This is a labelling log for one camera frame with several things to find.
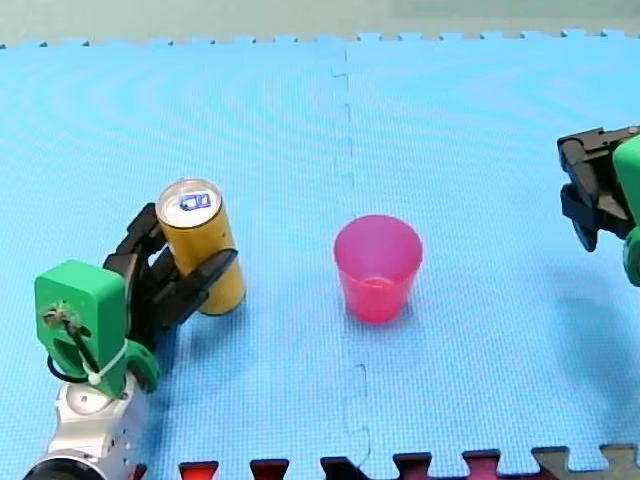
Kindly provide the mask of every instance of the blue label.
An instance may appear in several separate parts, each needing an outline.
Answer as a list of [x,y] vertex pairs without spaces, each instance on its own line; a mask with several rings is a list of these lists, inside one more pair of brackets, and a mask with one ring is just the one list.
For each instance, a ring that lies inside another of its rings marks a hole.
[[184,195],[180,197],[180,208],[185,212],[199,208],[209,208],[210,206],[211,197],[208,193],[196,193],[194,195]]

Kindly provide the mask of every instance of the cup rim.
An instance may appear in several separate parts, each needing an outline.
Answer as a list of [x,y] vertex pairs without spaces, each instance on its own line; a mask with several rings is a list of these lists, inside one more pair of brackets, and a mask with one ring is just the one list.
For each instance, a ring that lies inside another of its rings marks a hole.
[[383,285],[366,285],[363,280],[359,280],[359,279],[355,278],[353,275],[351,275],[350,273],[348,273],[345,270],[343,270],[342,268],[340,268],[340,263],[338,262],[337,246],[338,246],[338,240],[339,240],[340,236],[342,235],[342,233],[347,228],[349,228],[355,222],[357,222],[359,220],[367,219],[367,218],[388,218],[388,219],[391,219],[391,220],[393,220],[395,222],[399,222],[399,223],[402,224],[403,227],[407,228],[412,233],[412,235],[415,237],[415,239],[417,240],[418,246],[419,246],[418,261],[416,263],[416,266],[409,273],[407,273],[406,275],[403,275],[402,277],[400,277],[400,279],[397,282],[394,282],[393,285],[395,286],[395,285],[402,284],[402,283],[405,283],[407,281],[412,280],[416,276],[418,270],[420,269],[420,266],[422,265],[422,261],[424,259],[424,246],[422,244],[422,239],[420,238],[420,235],[418,235],[418,232],[416,232],[416,230],[411,225],[409,225],[407,222],[405,222],[404,220],[401,220],[398,217],[394,217],[392,215],[376,214],[376,213],[362,215],[362,216],[359,216],[359,217],[356,217],[356,218],[352,219],[347,224],[345,224],[340,229],[338,234],[336,235],[336,237],[335,237],[335,239],[333,241],[333,259],[334,259],[334,262],[335,262],[336,266],[338,267],[338,271],[340,272],[340,274],[343,275],[344,277],[346,277],[349,281],[351,281],[353,283],[356,283],[356,284],[358,284],[360,286],[366,286],[367,288],[372,288],[372,289],[389,288],[389,287],[385,287]]

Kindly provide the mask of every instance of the blue foam mat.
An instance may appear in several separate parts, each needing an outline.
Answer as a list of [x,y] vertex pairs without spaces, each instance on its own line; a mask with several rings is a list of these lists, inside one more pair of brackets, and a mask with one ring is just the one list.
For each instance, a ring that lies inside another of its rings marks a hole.
[[[637,123],[640,42],[613,33],[0,52],[7,477],[55,421],[33,278],[69,257],[100,264],[188,175],[223,189],[249,295],[163,345],[150,478],[208,460],[217,479],[248,478],[270,458],[321,478],[320,458],[346,456],[383,479],[415,452],[435,476],[464,475],[478,449],[526,473],[530,449],[550,446],[583,470],[604,466],[601,444],[637,444],[636,293],[621,243],[587,255],[561,217],[554,149]],[[330,254],[371,211],[426,245],[409,309],[375,331],[344,315]]]
[[560,445],[570,469],[606,468],[600,445],[640,439],[637,293],[621,242],[589,255],[562,217],[555,148],[638,122],[640,41],[566,35],[348,47],[349,212],[398,215],[426,244],[405,318],[347,324],[371,478],[425,451],[434,477],[494,449],[502,473],[535,473],[530,450]]

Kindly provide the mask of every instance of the black cable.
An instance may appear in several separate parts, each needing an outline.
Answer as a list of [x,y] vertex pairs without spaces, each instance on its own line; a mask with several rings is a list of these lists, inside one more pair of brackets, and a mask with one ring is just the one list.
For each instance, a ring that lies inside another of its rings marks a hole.
[[100,371],[100,367],[98,366],[98,362],[96,362],[93,359],[93,355],[91,355],[91,352],[89,351],[87,346],[82,341],[80,333],[77,330],[72,329],[70,323],[66,322],[66,321],[64,322],[64,329],[66,330],[67,334],[73,340],[73,343],[76,344],[76,347],[78,348],[78,350],[80,350],[80,353],[82,354],[82,356],[84,357],[85,361],[89,365],[89,368],[91,368],[91,370],[93,370],[93,373],[98,373]]
[[53,376],[58,380],[62,380],[63,382],[67,383],[87,383],[88,377],[72,377],[60,372],[53,364],[53,358],[51,358],[51,355],[47,356],[47,367],[49,368],[49,371],[53,374]]
[[[80,354],[82,355],[82,357],[84,357],[84,360],[89,365],[89,368],[91,368],[94,373],[98,373],[100,371],[100,367],[98,367],[98,363],[94,360],[93,355],[91,355],[91,352],[82,341],[80,333],[72,328],[71,324],[68,321],[63,321],[63,325],[65,331],[71,337],[73,343],[80,351]],[[58,380],[62,380],[63,382],[87,383],[87,381],[89,380],[89,377],[72,377],[71,375],[66,375],[60,372],[54,365],[51,355],[47,356],[47,368],[49,368],[49,371],[54,377],[56,377]]]

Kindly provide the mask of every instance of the green robot part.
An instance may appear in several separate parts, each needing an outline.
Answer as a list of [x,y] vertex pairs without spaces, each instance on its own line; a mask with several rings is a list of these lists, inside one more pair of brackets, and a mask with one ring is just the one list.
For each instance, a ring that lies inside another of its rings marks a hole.
[[145,391],[156,389],[160,368],[143,345],[127,339],[128,309],[122,276],[70,260],[35,281],[40,342],[71,383],[89,383],[115,398],[132,371]]
[[624,268],[629,281],[640,287],[640,136],[615,150],[613,165],[636,225],[625,239]]

